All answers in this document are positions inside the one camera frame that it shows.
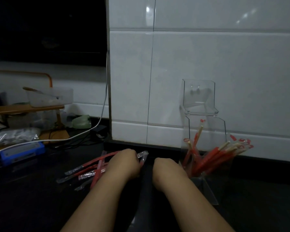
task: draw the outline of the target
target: television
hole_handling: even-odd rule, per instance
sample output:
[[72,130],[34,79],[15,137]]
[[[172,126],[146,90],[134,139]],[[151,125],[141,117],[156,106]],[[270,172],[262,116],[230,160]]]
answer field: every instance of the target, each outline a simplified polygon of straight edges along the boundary
[[0,61],[105,66],[104,0],[0,0]]

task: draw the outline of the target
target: person's left hand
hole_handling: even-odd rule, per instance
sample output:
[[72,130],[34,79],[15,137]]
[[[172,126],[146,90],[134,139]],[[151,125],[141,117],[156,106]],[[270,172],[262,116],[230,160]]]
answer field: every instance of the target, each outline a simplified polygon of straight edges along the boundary
[[118,152],[109,161],[105,173],[114,177],[123,178],[126,181],[136,178],[140,173],[141,166],[136,157],[135,150],[125,149]]

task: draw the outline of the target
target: forearm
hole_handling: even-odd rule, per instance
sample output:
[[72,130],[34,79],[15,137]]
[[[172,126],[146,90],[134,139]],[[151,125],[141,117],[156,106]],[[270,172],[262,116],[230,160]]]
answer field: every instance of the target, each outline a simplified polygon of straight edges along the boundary
[[163,192],[183,232],[234,231],[190,179],[175,179]]
[[105,172],[61,232],[112,231],[118,201],[125,184],[123,177]]

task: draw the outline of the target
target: white cable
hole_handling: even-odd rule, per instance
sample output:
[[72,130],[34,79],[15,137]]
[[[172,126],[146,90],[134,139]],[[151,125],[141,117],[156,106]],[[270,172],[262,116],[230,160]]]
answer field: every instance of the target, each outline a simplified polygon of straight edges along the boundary
[[70,137],[70,138],[67,138],[67,139],[51,139],[51,140],[36,140],[36,141],[30,141],[30,142],[25,142],[25,143],[19,143],[19,144],[15,144],[15,145],[12,145],[12,146],[9,146],[9,147],[6,147],[6,148],[3,148],[0,150],[1,151],[4,151],[4,150],[7,150],[9,148],[12,148],[12,147],[16,147],[16,146],[21,146],[21,145],[25,145],[25,144],[29,144],[29,143],[36,143],[36,142],[60,142],[60,141],[69,141],[75,137],[78,137],[84,133],[87,133],[89,132],[90,130],[96,128],[100,122],[101,122],[101,119],[102,119],[102,115],[103,115],[103,111],[104,111],[104,106],[105,106],[105,101],[106,101],[106,97],[107,97],[107,88],[108,88],[108,80],[107,80],[107,66],[108,66],[108,61],[107,61],[107,53],[106,53],[106,86],[105,86],[105,98],[104,98],[104,103],[103,103],[103,107],[102,107],[102,113],[101,113],[101,117],[100,117],[100,120],[99,122],[97,123],[97,125],[89,130],[86,130],[85,132],[82,132],[80,134],[77,134],[73,137]]

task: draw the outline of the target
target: person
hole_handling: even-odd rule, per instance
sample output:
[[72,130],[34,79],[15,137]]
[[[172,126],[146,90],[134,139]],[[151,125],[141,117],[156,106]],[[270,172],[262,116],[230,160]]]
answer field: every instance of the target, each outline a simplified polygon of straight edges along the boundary
[[[126,183],[136,178],[139,172],[140,164],[134,150],[117,153],[61,232],[112,231],[120,194]],[[166,195],[183,232],[234,231],[175,161],[156,158],[152,182]]]

